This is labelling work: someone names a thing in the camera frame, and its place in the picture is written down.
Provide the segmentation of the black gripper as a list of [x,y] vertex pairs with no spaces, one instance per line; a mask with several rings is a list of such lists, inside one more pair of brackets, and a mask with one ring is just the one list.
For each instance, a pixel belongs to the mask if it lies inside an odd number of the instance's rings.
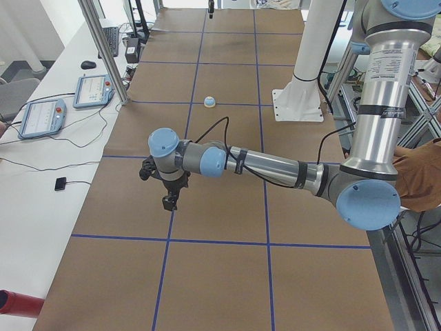
[[173,181],[163,180],[163,185],[167,189],[167,195],[162,198],[163,207],[165,210],[177,210],[177,201],[182,188],[188,187],[189,176],[182,175],[180,178]]
[[208,1],[208,12],[209,13],[214,13],[214,0],[209,0]]

